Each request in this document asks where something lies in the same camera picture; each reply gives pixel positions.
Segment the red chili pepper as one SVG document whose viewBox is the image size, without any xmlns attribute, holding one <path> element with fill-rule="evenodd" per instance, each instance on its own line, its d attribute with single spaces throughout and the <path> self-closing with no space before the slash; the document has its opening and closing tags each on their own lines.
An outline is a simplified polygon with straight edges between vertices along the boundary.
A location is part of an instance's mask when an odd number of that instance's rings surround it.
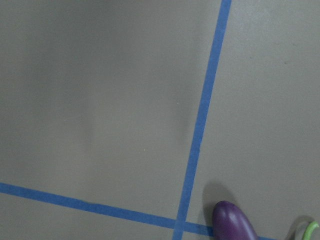
<svg viewBox="0 0 320 240">
<path fill-rule="evenodd" d="M 320 225 L 317 221 L 310 222 L 303 233 L 302 240 L 310 240 L 312 238 L 313 232 L 319 227 Z"/>
</svg>

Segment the purple eggplant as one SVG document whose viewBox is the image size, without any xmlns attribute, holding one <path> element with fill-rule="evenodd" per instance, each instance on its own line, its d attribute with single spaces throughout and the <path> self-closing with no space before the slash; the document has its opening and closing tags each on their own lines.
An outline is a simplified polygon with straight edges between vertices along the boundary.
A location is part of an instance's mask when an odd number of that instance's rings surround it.
<svg viewBox="0 0 320 240">
<path fill-rule="evenodd" d="M 258 240 L 251 222 L 235 204 L 219 201 L 212 211 L 212 229 L 215 240 Z"/>
</svg>

